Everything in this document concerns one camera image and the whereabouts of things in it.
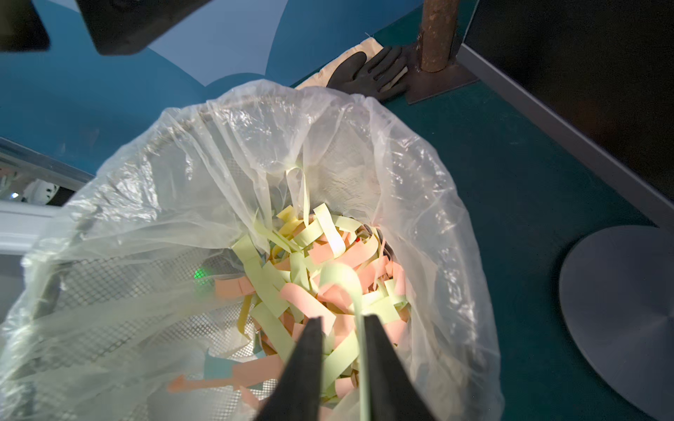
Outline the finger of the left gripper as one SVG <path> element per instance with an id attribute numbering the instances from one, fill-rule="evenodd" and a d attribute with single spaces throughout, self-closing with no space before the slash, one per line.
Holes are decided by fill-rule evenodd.
<path id="1" fill-rule="evenodd" d="M 209 0 L 77 0 L 101 55 L 137 54 Z"/>
<path id="2" fill-rule="evenodd" d="M 46 28 L 31 0 L 1 0 L 1 52 L 43 52 L 50 49 Z"/>

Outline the bin with clear plastic bag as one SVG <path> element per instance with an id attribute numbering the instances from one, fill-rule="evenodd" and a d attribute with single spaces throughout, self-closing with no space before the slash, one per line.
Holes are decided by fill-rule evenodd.
<path id="1" fill-rule="evenodd" d="M 493 307 L 435 149 L 378 101 L 249 82 L 168 109 L 50 219 L 1 327 L 4 420 L 247 420 L 323 320 L 323 419 L 359 417 L 362 283 L 439 420 L 497 420 Z"/>

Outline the black glove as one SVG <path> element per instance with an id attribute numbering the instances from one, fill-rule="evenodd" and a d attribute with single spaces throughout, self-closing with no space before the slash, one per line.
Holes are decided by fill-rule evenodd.
<path id="1" fill-rule="evenodd" d="M 357 52 L 336 68 L 326 87 L 385 103 L 409 90 L 408 77 L 402 75 L 406 68 L 402 47 L 384 47 L 372 59 Z"/>

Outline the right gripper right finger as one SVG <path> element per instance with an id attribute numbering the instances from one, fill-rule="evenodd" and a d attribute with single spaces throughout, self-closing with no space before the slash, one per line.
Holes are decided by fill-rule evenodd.
<path id="1" fill-rule="evenodd" d="M 364 317 L 371 420 L 435 420 L 375 315 Z"/>

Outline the pink cherry blossom tree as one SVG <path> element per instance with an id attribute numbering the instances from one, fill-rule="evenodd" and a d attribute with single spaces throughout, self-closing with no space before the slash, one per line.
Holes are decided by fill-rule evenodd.
<path id="1" fill-rule="evenodd" d="M 459 0 L 426 0 L 416 42 L 405 47 L 409 105 L 474 84 L 477 76 L 456 59 L 462 39 L 456 34 Z"/>

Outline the round grey monitor base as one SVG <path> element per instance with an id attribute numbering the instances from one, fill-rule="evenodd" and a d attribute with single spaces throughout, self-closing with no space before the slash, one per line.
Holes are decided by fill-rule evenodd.
<path id="1" fill-rule="evenodd" d="M 656 420 L 673 418 L 673 236 L 615 226 L 580 240 L 564 259 L 559 299 L 594 371 Z"/>

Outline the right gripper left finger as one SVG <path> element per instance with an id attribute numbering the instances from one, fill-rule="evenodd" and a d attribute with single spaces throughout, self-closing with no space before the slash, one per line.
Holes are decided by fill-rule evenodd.
<path id="1" fill-rule="evenodd" d="M 322 318 L 309 319 L 277 387 L 255 421 L 319 419 L 322 352 Z"/>

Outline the black computer monitor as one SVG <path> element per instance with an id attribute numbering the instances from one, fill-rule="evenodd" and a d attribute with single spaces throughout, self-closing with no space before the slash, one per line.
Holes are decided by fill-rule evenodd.
<path id="1" fill-rule="evenodd" d="M 480 1 L 458 58 L 672 229 L 672 2 Z"/>

